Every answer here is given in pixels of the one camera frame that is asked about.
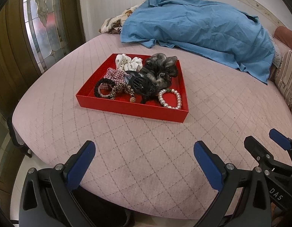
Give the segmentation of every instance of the screw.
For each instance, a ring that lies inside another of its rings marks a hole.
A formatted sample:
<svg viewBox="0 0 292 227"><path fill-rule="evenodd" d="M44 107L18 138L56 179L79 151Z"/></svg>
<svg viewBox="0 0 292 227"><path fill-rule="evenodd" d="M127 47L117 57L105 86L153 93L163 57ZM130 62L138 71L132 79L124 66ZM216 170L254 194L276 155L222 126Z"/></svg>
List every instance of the screw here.
<svg viewBox="0 0 292 227"><path fill-rule="evenodd" d="M55 166L55 169L56 169L57 171L61 170L62 168L63 168L63 164L57 164L57 165Z"/></svg>
<svg viewBox="0 0 292 227"><path fill-rule="evenodd" d="M33 173L34 172L34 168L32 167L32 168L30 168L29 170L28 170L28 173L29 174L31 174L31 173Z"/></svg>
<svg viewBox="0 0 292 227"><path fill-rule="evenodd" d="M227 167L227 169L229 169L229 170L233 170L233 169L234 169L234 165L231 164L231 163L228 163L228 164L226 165L226 167Z"/></svg>
<svg viewBox="0 0 292 227"><path fill-rule="evenodd" d="M257 167L255 168L255 171L256 171L257 173L260 173L260 172L262 171L262 168L260 168L260 167L257 166Z"/></svg>

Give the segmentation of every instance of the striped cushion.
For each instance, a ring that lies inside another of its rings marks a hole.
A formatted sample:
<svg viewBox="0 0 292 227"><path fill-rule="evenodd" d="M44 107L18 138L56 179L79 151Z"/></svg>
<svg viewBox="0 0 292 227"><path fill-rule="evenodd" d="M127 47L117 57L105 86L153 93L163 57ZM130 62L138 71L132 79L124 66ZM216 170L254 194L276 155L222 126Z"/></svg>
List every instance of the striped cushion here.
<svg viewBox="0 0 292 227"><path fill-rule="evenodd" d="M275 74L275 84L283 95L292 113L292 51L289 50L283 57L280 67Z"/></svg>

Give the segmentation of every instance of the floor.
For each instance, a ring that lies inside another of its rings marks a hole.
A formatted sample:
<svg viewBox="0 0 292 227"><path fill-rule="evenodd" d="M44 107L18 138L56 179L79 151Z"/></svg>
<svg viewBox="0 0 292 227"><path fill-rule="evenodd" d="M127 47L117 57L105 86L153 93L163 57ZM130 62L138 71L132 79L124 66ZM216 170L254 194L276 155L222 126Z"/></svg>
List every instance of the floor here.
<svg viewBox="0 0 292 227"><path fill-rule="evenodd" d="M15 185L12 191L12 199L10 204L10 219L19 219L19 205L21 199L21 192L27 171L34 167L37 170L49 167L46 163L41 161L35 154L32 158L24 157L23 162L15 180ZM136 224L135 227L193 227L196 220L183 220L183 219L170 219L154 217L143 213L135 214Z"/></svg>

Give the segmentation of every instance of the hair tie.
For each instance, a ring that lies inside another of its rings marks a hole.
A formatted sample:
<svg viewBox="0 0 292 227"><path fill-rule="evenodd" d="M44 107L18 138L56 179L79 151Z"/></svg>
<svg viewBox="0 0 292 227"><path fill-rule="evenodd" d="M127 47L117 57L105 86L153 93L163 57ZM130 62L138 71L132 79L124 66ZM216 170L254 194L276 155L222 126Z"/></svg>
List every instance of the hair tie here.
<svg viewBox="0 0 292 227"><path fill-rule="evenodd" d="M103 94L101 93L101 91L100 91L100 89L101 89L100 85L101 85L102 83L108 84L111 88L113 88L113 87L115 86L114 81L112 81L111 79L108 79L108 78L102 78L102 79L100 79L100 80L96 83L96 85L95 85L95 87L94 87L94 95L95 95L96 97L109 98L109 97L110 97L109 95L103 95Z"/></svg>
<svg viewBox="0 0 292 227"><path fill-rule="evenodd" d="M124 91L125 93L129 94L131 96L131 98L129 99L130 102L135 102L135 95L134 95L134 91L133 89L130 87L130 85L126 84L126 83L119 83L117 85L115 85L109 96L111 98L111 100L115 99L115 95L117 92L122 92Z"/></svg>

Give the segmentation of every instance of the pink quilted cover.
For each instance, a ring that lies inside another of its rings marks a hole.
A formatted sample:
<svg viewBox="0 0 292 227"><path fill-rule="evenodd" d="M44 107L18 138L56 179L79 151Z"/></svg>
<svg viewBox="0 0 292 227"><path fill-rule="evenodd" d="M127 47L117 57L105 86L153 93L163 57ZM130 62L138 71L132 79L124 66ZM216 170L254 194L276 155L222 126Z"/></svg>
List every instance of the pink quilted cover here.
<svg viewBox="0 0 292 227"><path fill-rule="evenodd" d="M75 94L111 53L176 55L183 69L189 114L172 123L81 108ZM288 154L268 137L276 128L292 138L292 115L276 86L180 49L121 44L100 35L68 54L27 91L13 124L44 162L64 163L86 140L96 156L82 186L121 206L147 214L198 219L216 192L193 156L203 140L225 162L251 169L248 135L276 159Z"/></svg>

